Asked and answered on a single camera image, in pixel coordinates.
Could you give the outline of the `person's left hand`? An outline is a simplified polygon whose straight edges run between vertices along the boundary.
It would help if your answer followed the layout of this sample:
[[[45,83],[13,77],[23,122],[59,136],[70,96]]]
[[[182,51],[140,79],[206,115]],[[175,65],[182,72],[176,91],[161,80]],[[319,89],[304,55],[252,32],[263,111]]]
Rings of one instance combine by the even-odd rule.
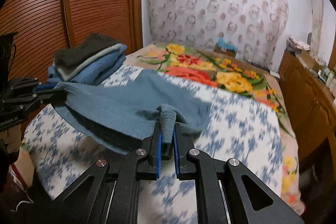
[[[16,125],[1,132],[0,139],[5,144],[8,154],[18,152],[21,146],[21,125]]]

